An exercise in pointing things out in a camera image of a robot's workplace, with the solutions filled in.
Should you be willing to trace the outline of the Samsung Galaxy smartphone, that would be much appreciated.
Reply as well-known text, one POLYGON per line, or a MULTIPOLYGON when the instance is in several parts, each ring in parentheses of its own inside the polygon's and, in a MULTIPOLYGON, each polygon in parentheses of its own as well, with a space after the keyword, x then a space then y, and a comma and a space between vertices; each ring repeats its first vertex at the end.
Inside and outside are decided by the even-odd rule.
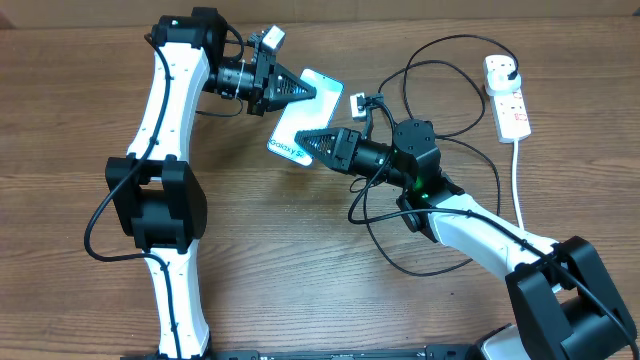
POLYGON ((267 141, 267 149, 272 153, 298 165, 308 167, 313 158, 295 141, 300 130, 316 130, 329 126, 343 94, 344 85, 328 75, 305 68, 301 79, 317 90, 312 99, 288 104, 267 141))

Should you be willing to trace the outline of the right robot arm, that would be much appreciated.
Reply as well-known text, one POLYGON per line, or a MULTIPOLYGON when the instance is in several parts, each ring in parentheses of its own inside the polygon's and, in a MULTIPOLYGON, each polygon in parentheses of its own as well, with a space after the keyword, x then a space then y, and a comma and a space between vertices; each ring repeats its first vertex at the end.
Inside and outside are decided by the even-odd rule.
POLYGON ((348 128, 301 130, 295 141, 336 172, 401 188, 396 216, 412 232, 470 257, 506 284, 515 324, 485 336, 470 359, 639 356, 637 328, 595 248, 523 230, 480 206, 441 170, 429 121, 405 120, 385 145, 348 128))

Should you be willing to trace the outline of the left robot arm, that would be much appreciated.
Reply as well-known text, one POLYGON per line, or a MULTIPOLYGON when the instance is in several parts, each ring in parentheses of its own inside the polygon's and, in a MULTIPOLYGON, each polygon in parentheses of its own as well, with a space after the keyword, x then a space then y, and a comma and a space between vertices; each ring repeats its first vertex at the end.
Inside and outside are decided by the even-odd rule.
POLYGON ((277 62, 285 33, 275 25, 244 39, 217 9, 196 7, 162 16, 145 39, 155 56, 147 105, 126 155, 107 161, 104 202, 149 269, 161 327, 152 358, 211 359, 197 266, 208 207, 189 164, 200 96, 237 100, 262 116, 317 90, 277 62))

